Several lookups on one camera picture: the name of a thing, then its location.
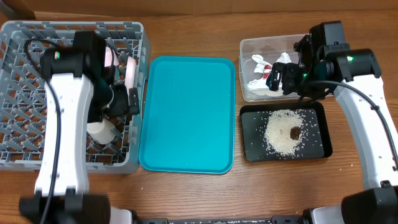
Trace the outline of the small pink-white bowl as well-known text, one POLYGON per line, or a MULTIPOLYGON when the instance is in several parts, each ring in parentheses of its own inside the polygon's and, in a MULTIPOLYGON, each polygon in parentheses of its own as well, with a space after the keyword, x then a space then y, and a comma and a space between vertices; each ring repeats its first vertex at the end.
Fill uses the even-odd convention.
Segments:
POLYGON ((118 66, 119 60, 116 51, 113 48, 105 48, 104 66, 110 67, 111 65, 118 66))

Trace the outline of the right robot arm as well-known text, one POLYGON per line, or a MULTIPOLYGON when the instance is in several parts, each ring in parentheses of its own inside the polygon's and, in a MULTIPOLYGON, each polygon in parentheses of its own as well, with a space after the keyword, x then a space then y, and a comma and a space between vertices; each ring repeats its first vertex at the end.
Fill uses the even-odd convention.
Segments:
POLYGON ((299 61, 275 63, 267 86, 300 98, 335 97, 358 150, 364 185, 339 205, 305 210, 300 223, 396 223, 397 130, 376 56, 370 49, 351 49, 340 21, 312 27, 294 50, 299 61))

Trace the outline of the white tissue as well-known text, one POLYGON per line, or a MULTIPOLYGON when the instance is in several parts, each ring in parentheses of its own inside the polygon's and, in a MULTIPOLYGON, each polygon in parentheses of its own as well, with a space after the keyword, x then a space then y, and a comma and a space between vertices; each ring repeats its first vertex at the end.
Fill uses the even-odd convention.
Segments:
MULTIPOLYGON (((257 63, 255 69, 254 69, 254 73, 260 73, 262 75, 261 78, 259 79, 255 79, 253 81, 250 81, 248 83, 248 88, 250 90, 267 90, 267 91, 271 91, 269 89, 269 87, 266 85, 266 81, 267 79, 263 78, 263 69, 265 65, 271 65, 271 63, 267 62, 264 60, 264 57, 259 55, 259 54, 254 54, 252 56, 252 59, 257 63)), ((276 60, 276 62, 281 62, 281 63, 290 63, 292 62, 288 53, 283 52, 281 53, 280 57, 276 60)), ((282 94, 282 91, 271 91, 271 93, 265 93, 267 95, 280 95, 282 94)))

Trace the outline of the black rectangular tray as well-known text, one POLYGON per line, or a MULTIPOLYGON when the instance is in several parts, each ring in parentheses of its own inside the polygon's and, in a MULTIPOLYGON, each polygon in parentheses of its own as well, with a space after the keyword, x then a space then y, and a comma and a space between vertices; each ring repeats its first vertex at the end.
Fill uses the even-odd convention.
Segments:
POLYGON ((247 105, 240 110, 248 161, 319 159, 333 153, 321 103, 247 105))

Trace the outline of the white cup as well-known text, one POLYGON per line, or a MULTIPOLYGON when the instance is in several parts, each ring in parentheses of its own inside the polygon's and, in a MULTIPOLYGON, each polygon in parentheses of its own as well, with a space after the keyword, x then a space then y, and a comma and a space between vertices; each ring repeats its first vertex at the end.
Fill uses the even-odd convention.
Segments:
POLYGON ((98 142, 99 144, 110 143, 116 135, 113 133, 112 129, 114 124, 107 119, 102 120, 102 122, 94 122, 87 124, 87 132, 91 138, 98 142))

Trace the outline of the pile of white rice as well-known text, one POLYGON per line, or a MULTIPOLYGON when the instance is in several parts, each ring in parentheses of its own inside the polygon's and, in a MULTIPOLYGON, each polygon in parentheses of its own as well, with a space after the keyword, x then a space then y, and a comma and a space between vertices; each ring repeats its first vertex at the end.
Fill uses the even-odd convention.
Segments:
POLYGON ((244 154, 249 161, 313 159, 325 155, 314 109, 250 111, 241 115, 244 154), (302 129, 298 141, 290 130, 302 129))

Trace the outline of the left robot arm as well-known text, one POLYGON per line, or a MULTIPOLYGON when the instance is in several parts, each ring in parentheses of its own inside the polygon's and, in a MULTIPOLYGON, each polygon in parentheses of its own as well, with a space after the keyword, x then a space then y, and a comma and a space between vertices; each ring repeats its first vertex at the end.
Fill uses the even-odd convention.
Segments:
POLYGON ((51 43, 34 68, 45 82, 47 115, 42 164, 34 196, 19 200, 32 223, 139 223, 134 210, 90 194, 88 136, 114 140, 112 118, 140 112, 133 77, 114 81, 116 52, 93 31, 78 31, 69 47, 51 43))

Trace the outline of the large white plate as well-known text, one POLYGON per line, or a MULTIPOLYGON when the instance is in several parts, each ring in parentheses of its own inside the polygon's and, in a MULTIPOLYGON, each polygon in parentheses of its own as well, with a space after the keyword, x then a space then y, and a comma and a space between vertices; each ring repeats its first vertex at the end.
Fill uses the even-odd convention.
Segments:
POLYGON ((132 57, 128 57, 126 64, 126 74, 124 79, 124 85, 126 87, 127 93, 134 87, 134 77, 136 71, 136 61, 132 57))

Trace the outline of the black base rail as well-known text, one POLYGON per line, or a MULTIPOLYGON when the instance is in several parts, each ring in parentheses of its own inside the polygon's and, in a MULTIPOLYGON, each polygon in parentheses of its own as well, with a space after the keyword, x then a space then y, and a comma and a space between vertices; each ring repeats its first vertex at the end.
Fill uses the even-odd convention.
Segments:
POLYGON ((213 218, 168 220, 166 218, 141 218, 141 224, 309 224, 303 216, 273 216, 270 218, 213 218))

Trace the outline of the brown food scrap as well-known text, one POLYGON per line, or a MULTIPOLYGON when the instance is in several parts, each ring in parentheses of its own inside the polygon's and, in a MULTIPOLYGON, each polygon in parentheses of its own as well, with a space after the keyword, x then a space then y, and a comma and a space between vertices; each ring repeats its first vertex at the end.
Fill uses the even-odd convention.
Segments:
POLYGON ((290 130, 290 138, 298 141, 300 139, 301 132, 302 132, 302 129, 300 127, 298 127, 298 126, 293 127, 290 130))

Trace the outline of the grey plastic dish rack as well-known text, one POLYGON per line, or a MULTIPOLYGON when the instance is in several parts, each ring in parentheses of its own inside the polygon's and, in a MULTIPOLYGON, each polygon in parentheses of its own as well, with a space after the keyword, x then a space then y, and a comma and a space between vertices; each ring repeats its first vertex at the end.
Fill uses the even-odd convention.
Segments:
MULTIPOLYGON (((30 38, 71 46, 76 31, 93 30, 116 53, 115 83, 122 84, 129 59, 136 61, 134 99, 142 108, 149 76, 150 40, 140 22, 9 21, 1 28, 1 169, 39 170, 43 158, 46 97, 24 43, 30 38)), ((139 167, 143 114, 111 119, 115 139, 105 145, 86 141, 88 172, 132 174, 139 167)))

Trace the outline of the clear plastic waste bin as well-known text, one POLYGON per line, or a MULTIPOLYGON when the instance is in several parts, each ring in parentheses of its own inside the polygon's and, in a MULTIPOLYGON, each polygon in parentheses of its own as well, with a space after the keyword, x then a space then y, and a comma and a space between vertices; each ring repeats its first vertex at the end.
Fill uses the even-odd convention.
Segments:
POLYGON ((250 90, 248 88, 248 83, 262 77, 260 73, 254 73, 254 69, 257 65, 252 59, 254 54, 263 56, 265 61, 273 65, 276 63, 281 53, 286 52, 292 61, 291 63, 299 64, 300 53, 294 50, 294 44, 300 42, 303 38, 303 34, 295 34, 244 39, 240 42, 239 79, 245 101, 255 102, 299 98, 296 93, 291 93, 289 95, 267 95, 265 93, 271 93, 271 91, 250 90))

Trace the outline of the red snack wrapper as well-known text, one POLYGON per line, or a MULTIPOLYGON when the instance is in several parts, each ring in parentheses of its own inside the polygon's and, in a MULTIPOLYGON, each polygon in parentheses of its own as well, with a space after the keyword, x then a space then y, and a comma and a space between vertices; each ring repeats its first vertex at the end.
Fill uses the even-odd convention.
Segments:
POLYGON ((272 71, 272 66, 271 65, 265 65, 263 69, 263 78, 266 79, 272 71))

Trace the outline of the teal serving tray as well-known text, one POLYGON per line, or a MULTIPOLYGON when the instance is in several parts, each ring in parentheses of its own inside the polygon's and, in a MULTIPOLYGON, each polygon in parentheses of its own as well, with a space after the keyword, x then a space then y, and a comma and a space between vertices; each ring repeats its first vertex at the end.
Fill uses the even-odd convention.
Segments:
POLYGON ((150 66, 139 162, 149 171, 225 174, 234 163, 236 69, 218 57, 150 66))

